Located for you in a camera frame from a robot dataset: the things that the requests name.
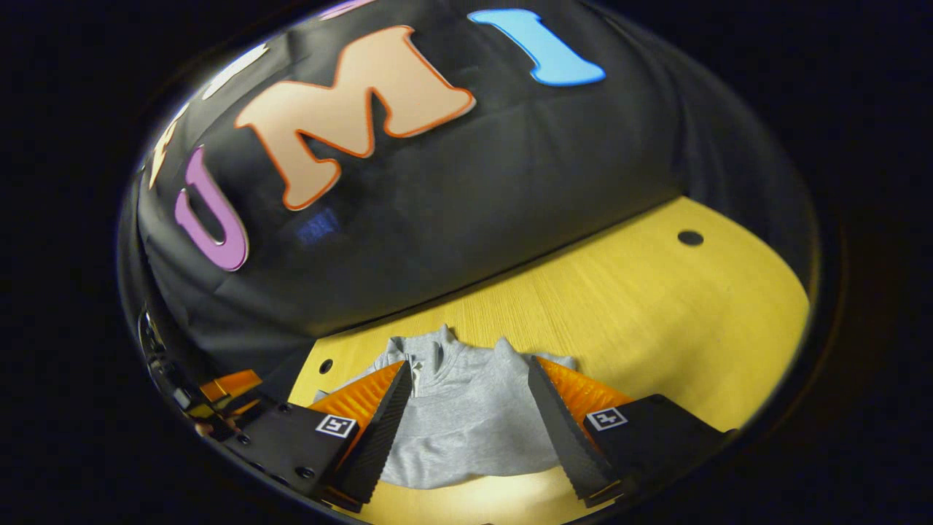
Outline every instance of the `black bracket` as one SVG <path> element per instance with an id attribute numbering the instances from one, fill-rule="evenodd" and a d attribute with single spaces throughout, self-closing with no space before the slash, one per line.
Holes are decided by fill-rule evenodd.
<path id="1" fill-rule="evenodd" d="M 561 466 L 587 507 L 673 481 L 720 448 L 728 434 L 660 394 L 590 413 L 583 432 L 535 360 L 528 387 Z"/>
<path id="2" fill-rule="evenodd" d="M 354 419 L 291 403 L 263 404 L 254 420 L 222 443 L 244 461 L 296 492 L 315 498 L 359 432 Z"/>

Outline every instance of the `letter m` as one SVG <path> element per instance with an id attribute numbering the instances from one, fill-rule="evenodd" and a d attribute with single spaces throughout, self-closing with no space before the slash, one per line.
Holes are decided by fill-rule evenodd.
<path id="1" fill-rule="evenodd" d="M 332 87 L 277 82 L 237 116 L 236 127 L 253 128 L 285 181 L 285 207 L 310 206 L 341 174 L 337 161 L 316 159 L 300 135 L 356 157 L 372 154 L 371 93 L 385 106 L 384 129 L 394 137 L 418 135 L 476 105 L 412 45 L 413 32 L 399 25 L 363 36 L 341 52 Z"/>

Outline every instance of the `gray sweatshirt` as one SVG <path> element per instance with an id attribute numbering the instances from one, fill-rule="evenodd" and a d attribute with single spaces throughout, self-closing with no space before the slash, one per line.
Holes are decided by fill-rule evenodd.
<path id="1" fill-rule="evenodd" d="M 519 354 L 505 337 L 474 348 L 447 325 L 417 337 L 392 337 L 385 352 L 346 384 L 394 362 L 411 362 L 411 399 L 381 480 L 436 489 L 479 475 L 521 475 L 558 464 L 528 390 L 528 362 L 537 355 L 576 368 L 572 357 Z M 315 400 L 326 395 L 319 391 Z"/>

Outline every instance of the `black background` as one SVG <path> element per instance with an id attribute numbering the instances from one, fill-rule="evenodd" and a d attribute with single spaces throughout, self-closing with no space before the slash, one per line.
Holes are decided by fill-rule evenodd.
<path id="1" fill-rule="evenodd" d="M 919 259 L 930 250 L 929 5 L 810 4 L 633 0 L 620 8 L 756 109 L 817 196 L 836 203 L 850 263 L 832 351 L 795 414 L 742 454 L 638 509 L 631 522 L 914 523 L 929 516 L 920 428 L 933 396 L 921 388 L 929 374 L 919 332 L 929 303 Z M 7 315 L 15 328 L 5 368 L 24 379 L 7 383 L 11 405 L 23 409 L 7 419 L 10 479 L 21 490 L 7 497 L 25 516 L 313 521 L 219 464 L 170 417 L 130 351 L 113 265 L 119 198 L 139 146 L 151 138 L 146 123 L 195 86 L 156 94 L 185 64 L 216 69 L 229 56 L 198 57 L 295 6 L 5 5 L 5 54 L 13 63 L 6 288 L 13 292 L 7 312 L 15 314 Z"/>

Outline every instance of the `yellow table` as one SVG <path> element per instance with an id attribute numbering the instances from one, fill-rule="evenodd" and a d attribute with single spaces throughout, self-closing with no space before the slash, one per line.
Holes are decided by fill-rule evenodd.
<path id="1" fill-rule="evenodd" d="M 703 235 L 700 246 L 677 239 Z M 767 245 L 681 197 L 508 274 L 316 342 L 289 397 L 308 405 L 372 364 L 395 335 L 447 323 L 463 342 L 572 355 L 635 399 L 661 393 L 725 431 L 748 421 L 796 354 L 809 311 Z M 333 364 L 326 374 L 324 360 Z M 380 482 L 355 518 L 378 524 L 563 523 L 587 509 L 560 467 L 437 490 Z"/>

